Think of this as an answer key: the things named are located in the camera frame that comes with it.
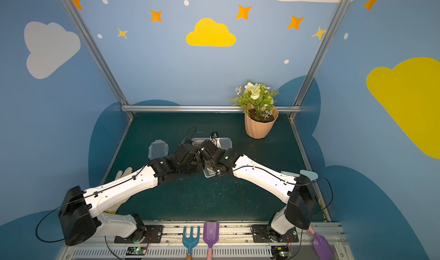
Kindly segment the small clear lunch box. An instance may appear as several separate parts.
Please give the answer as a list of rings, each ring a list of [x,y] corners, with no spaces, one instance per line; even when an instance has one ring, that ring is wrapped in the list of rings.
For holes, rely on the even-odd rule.
[[[217,177],[221,170],[217,168],[217,166],[213,166],[209,163],[206,163],[203,168],[203,173],[206,178]]]

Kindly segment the small lunch box lid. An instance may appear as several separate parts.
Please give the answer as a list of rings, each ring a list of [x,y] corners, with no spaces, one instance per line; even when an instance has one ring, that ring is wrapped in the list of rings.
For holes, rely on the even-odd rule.
[[[169,146],[163,140],[155,140],[149,146],[148,157],[150,160],[168,156]]]

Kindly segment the large clear lunch box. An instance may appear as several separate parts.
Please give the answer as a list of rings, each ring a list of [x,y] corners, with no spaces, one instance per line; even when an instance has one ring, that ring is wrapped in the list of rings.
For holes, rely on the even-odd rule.
[[[201,145],[206,140],[210,140],[215,146],[224,150],[233,147],[232,141],[228,137],[218,137],[218,138],[196,137],[191,139],[192,143],[197,145]]]

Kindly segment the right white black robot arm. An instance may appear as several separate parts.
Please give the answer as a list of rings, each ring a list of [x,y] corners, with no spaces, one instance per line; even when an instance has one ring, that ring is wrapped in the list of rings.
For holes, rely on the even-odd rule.
[[[200,149],[205,172],[210,177],[233,175],[247,180],[270,192],[285,206],[269,223],[268,231],[278,237],[296,227],[308,230],[318,198],[313,184],[319,179],[317,173],[301,170],[299,174],[285,174],[265,167],[234,149],[223,149],[211,139],[195,139],[193,145]]]

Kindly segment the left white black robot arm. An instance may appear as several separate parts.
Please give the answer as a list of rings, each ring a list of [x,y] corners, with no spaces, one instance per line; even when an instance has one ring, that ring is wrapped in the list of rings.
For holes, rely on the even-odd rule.
[[[58,211],[65,244],[78,245],[93,236],[103,225],[97,217],[111,206],[179,174],[200,172],[211,156],[206,148],[185,143],[171,156],[153,159],[118,180],[87,190],[79,186],[69,189]]]

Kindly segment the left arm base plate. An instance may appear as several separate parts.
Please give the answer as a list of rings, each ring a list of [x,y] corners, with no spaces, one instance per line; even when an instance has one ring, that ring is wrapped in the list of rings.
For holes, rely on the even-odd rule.
[[[163,234],[163,225],[144,225],[138,226],[137,229],[128,237],[115,237],[115,243],[129,244],[148,244],[160,243]]]

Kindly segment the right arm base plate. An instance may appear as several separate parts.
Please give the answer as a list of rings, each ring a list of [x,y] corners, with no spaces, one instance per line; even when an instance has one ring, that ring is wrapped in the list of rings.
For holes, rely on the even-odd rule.
[[[254,243],[292,243],[299,242],[299,236],[295,227],[289,229],[286,234],[279,234],[269,225],[253,224],[250,227]]]

